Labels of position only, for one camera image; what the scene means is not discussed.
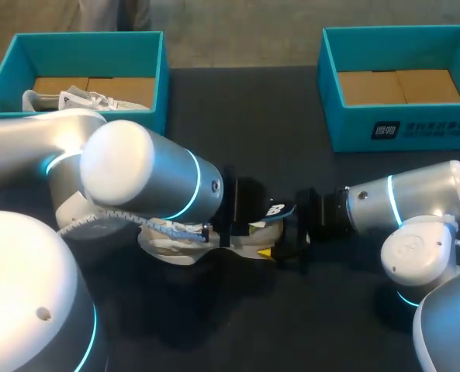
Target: cardboard box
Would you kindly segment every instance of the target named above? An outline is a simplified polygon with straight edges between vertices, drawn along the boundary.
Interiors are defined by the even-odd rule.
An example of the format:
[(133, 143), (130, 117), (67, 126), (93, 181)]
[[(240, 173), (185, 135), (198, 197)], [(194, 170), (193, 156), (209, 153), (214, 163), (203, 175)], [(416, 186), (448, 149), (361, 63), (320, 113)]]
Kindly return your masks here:
[(74, 85), (84, 91), (87, 90), (87, 77), (37, 77), (33, 90), (41, 95), (58, 95)]
[[(334, 151), (460, 149), (459, 25), (327, 28), (317, 70)], [(341, 76), (360, 71), (399, 71), (408, 103), (349, 105)]]
[(404, 70), (396, 75), (408, 104), (460, 103), (448, 70)]
[(86, 90), (151, 108), (155, 95), (155, 79), (152, 77), (92, 77), (88, 80)]
[(57, 94), (73, 84), (83, 88), (92, 78), (117, 83), (115, 90), (95, 89), (99, 93), (135, 102), (128, 99), (134, 91), (135, 98), (150, 103), (148, 110), (100, 111), (107, 121), (131, 120), (164, 134), (169, 68), (161, 32), (15, 35), (0, 66), (0, 119), (38, 115), (21, 112), (25, 90)]
[(347, 105), (388, 105), (406, 103), (395, 71), (339, 72)]

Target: black table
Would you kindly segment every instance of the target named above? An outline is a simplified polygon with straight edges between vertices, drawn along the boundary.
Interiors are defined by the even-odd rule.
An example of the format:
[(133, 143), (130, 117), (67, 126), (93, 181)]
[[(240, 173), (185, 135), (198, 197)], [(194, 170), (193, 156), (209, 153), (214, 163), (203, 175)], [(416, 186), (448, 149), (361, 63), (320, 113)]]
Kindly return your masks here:
[[(460, 160), (460, 151), (333, 153), (315, 67), (173, 70), (168, 136), (287, 198)], [(0, 209), (55, 227), (45, 184), (0, 191)], [(142, 251), (133, 230), (114, 246), (71, 244), (111, 371), (420, 371), (412, 312), (382, 272), (382, 237), (316, 245), (301, 276), (293, 262), (276, 270), (225, 250), (171, 267)]]

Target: screw hole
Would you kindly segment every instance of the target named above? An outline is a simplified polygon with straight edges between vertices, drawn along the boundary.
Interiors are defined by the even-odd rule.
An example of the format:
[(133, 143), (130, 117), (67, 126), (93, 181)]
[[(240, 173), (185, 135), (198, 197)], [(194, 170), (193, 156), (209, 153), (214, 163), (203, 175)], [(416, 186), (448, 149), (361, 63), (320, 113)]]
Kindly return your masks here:
[(213, 192), (218, 192), (218, 190), (220, 189), (220, 182), (219, 181), (213, 181)]
[(38, 319), (43, 320), (44, 322), (47, 322), (52, 319), (52, 315), (50, 314), (48, 308), (38, 308), (36, 310), (36, 316), (38, 317)]

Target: teal cardboard box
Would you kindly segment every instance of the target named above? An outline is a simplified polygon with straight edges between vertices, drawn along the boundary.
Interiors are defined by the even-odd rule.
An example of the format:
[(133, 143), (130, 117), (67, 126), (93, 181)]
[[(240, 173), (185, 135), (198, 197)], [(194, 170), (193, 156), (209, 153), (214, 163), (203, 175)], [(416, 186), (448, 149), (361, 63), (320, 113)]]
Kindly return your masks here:
[(15, 35), (0, 66), (0, 119), (35, 115), (22, 112), (22, 94), (38, 77), (155, 78), (150, 109), (100, 113), (164, 135), (169, 68), (161, 32)]
[(323, 30), (318, 85), (334, 151), (460, 149), (460, 103), (345, 103), (338, 73), (405, 70), (448, 70), (460, 94), (460, 26)]

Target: shoe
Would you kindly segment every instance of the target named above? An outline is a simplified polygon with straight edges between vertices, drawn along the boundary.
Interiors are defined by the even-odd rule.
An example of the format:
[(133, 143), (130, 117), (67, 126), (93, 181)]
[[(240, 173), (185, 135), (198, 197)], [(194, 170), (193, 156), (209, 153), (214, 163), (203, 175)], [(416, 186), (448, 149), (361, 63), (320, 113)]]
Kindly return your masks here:
[(126, 101), (118, 101), (93, 91), (82, 91), (71, 86), (59, 95), (39, 95), (25, 91), (22, 95), (23, 112), (44, 112), (64, 109), (92, 109), (97, 111), (148, 110), (148, 107)]
[[(202, 225), (182, 225), (181, 223), (150, 219), (163, 226), (169, 234), (202, 233)], [(270, 249), (283, 233), (283, 221), (258, 222), (248, 227), (247, 235), (231, 236), (230, 247), (220, 248), (220, 236), (209, 226), (207, 243), (190, 239), (175, 239), (167, 234), (141, 226), (138, 243), (151, 256), (175, 265), (192, 265), (210, 250), (231, 250), (239, 256), (253, 259), (269, 259)]]

